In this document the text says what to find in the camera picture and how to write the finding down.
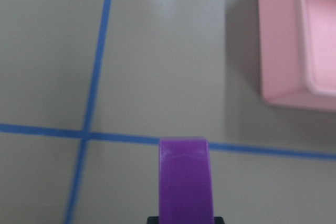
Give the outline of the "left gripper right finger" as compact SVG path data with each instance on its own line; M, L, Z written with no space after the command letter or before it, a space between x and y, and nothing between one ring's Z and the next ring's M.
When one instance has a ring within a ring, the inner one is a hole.
M214 224L225 224L225 221L224 221L223 217L216 216L216 217L214 217Z

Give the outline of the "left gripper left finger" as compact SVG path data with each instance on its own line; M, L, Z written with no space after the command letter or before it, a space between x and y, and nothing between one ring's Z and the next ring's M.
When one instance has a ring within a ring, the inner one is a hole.
M159 216L149 216L146 220L146 224L159 224Z

